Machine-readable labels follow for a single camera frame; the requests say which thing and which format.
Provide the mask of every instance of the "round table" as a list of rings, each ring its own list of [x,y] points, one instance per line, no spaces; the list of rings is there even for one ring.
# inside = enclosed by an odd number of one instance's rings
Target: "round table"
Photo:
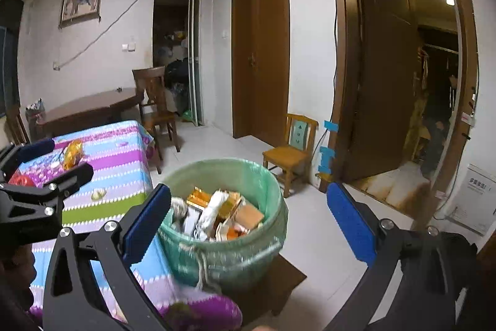
[[[36,125],[42,137],[52,137],[116,123],[121,120],[123,111],[143,99],[143,91],[135,88],[109,90],[69,101],[42,113]]]

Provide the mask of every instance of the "small wooden chair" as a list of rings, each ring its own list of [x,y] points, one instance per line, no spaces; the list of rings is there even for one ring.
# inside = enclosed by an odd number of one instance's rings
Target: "small wooden chair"
[[[274,164],[269,170],[280,167],[283,174],[276,176],[284,184],[283,196],[289,196],[291,183],[298,177],[309,181],[313,143],[318,122],[304,115],[288,114],[284,141],[286,145],[263,153],[263,166],[268,168],[269,162]],[[303,164],[303,174],[296,175],[294,170]]]
[[[139,114],[141,116],[141,123],[145,129],[151,133],[153,139],[155,140],[155,149],[158,152],[160,161],[162,161],[162,153],[160,152],[160,145],[156,130],[157,125],[167,125],[169,139],[174,142],[175,149],[180,152],[178,134],[175,128],[175,115],[167,110],[167,102],[165,99],[165,67],[160,66],[157,68],[133,69],[132,74],[135,77],[136,88],[146,91],[148,96],[148,101],[146,103],[142,101],[139,104]],[[153,111],[153,113],[144,114],[143,107],[146,106],[155,106],[156,111]],[[160,167],[158,166],[157,171],[161,174]]]
[[[20,145],[21,143],[28,144],[29,137],[24,128],[24,124],[22,123],[20,106],[13,105],[10,109],[8,109],[7,113],[7,127],[9,132],[11,133],[12,140],[16,145]]]

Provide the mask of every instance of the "striped tablecloth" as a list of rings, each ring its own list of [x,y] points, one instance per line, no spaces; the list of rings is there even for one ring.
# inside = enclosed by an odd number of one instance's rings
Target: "striped tablecloth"
[[[52,153],[23,163],[19,171],[31,177],[36,186],[43,186],[63,172],[58,163],[63,161],[64,148],[75,139],[83,142],[82,161],[93,166],[94,175],[91,182],[65,200],[62,220],[64,226],[83,233],[100,229],[110,219],[119,221],[130,207],[145,201],[152,190],[147,157],[153,153],[153,138],[136,121],[91,128],[54,138]],[[95,189],[106,191],[98,201],[91,199]],[[49,240],[33,245],[37,276],[31,285],[35,298],[31,313],[38,319],[43,313],[44,285],[54,244],[55,240]],[[92,264],[107,306],[119,318],[120,310],[102,268],[99,263]],[[230,299],[175,281],[157,237],[143,261],[131,269],[159,312],[177,325],[175,329],[199,325],[201,329],[218,331],[236,329],[241,324],[241,312]],[[183,310],[184,303],[189,307],[188,313]]]

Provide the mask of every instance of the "framed painting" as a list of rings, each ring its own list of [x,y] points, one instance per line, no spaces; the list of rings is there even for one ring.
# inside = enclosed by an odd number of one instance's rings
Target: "framed painting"
[[[59,28],[85,20],[100,19],[101,0],[62,0]]]

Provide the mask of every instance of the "trash can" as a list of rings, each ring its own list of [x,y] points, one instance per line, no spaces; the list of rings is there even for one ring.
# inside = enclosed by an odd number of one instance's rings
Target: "trash can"
[[[174,276],[191,286],[223,291],[254,285],[266,273],[286,240],[288,208],[277,180],[263,166],[242,159],[192,163],[163,181],[172,196],[187,198],[198,187],[206,192],[237,191],[263,214],[263,225],[225,242],[201,242],[171,228],[172,211],[158,236]]]

